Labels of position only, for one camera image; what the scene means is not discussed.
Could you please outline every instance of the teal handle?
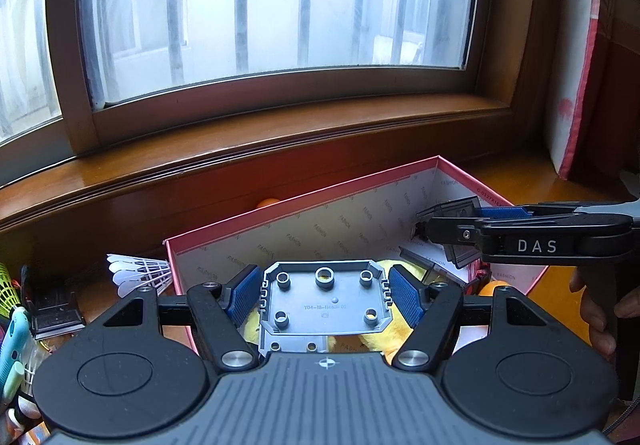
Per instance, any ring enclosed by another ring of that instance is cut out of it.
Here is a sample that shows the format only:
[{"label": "teal handle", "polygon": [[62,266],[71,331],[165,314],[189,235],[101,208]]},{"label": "teal handle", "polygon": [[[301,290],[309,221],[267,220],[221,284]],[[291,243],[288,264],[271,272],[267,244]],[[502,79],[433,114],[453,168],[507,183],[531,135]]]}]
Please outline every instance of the teal handle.
[{"label": "teal handle", "polygon": [[11,317],[11,323],[0,346],[0,388],[4,388],[14,362],[20,360],[20,354],[30,336],[27,311],[18,306]]}]

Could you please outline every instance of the plush toy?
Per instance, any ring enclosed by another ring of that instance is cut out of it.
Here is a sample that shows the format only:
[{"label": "plush toy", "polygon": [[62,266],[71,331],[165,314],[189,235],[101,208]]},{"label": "plush toy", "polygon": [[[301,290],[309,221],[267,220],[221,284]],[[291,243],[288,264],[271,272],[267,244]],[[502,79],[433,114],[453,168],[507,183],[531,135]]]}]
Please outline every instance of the plush toy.
[{"label": "plush toy", "polygon": [[[415,275],[418,279],[422,279],[425,271],[422,268],[411,265],[404,261],[380,261],[378,263],[385,269],[388,276],[389,270],[393,265],[403,265],[408,271]],[[338,337],[329,337],[329,350],[334,353],[345,353],[353,351],[381,351],[390,364],[400,346],[411,334],[412,329],[404,321],[395,304],[391,305],[393,320],[382,333],[367,333],[366,335],[340,335]],[[254,309],[244,324],[244,339],[254,344],[258,343],[258,334],[260,327],[260,316],[257,309]]]}]

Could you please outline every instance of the blue gripper pad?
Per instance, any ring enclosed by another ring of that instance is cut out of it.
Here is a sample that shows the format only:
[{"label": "blue gripper pad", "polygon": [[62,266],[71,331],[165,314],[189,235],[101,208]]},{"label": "blue gripper pad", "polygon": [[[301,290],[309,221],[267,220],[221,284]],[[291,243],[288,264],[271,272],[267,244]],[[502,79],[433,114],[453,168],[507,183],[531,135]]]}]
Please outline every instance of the blue gripper pad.
[{"label": "blue gripper pad", "polygon": [[247,275],[231,293],[231,300],[225,313],[239,328],[248,317],[260,297],[260,287],[262,286],[262,271],[258,266]]},{"label": "blue gripper pad", "polygon": [[400,274],[395,266],[389,270],[389,286],[391,298],[398,306],[402,317],[410,328],[415,328],[424,315],[424,310],[420,306],[418,290]]},{"label": "blue gripper pad", "polygon": [[478,218],[491,219],[524,219],[532,217],[532,214],[521,206],[485,206],[484,208],[478,208],[476,214]]}]

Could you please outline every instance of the gray ribbed surface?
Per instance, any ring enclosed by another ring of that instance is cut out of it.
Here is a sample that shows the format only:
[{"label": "gray ribbed surface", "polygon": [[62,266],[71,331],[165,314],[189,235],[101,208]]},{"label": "gray ribbed surface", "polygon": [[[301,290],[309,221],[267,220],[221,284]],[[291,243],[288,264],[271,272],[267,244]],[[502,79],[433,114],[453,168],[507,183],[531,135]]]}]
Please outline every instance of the gray ribbed surface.
[{"label": "gray ribbed surface", "polygon": [[[332,367],[322,367],[330,359]],[[47,444],[80,443],[57,434]],[[272,354],[221,378],[190,419],[132,441],[167,445],[466,445],[524,443],[469,424],[426,375],[388,367],[378,353]],[[558,443],[607,444],[599,433]]]}]

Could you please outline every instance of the triangular cutout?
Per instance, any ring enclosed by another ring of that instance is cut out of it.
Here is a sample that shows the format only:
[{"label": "triangular cutout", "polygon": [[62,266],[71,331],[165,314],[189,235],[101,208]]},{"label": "triangular cutout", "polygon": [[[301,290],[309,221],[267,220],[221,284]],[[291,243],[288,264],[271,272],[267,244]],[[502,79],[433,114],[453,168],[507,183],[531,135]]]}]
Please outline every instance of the triangular cutout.
[{"label": "triangular cutout", "polygon": [[107,328],[121,328],[124,326],[140,326],[142,324],[142,309],[144,301],[133,299],[103,325]]},{"label": "triangular cutout", "polygon": [[511,326],[546,326],[546,322],[520,299],[507,299],[507,323]]}]

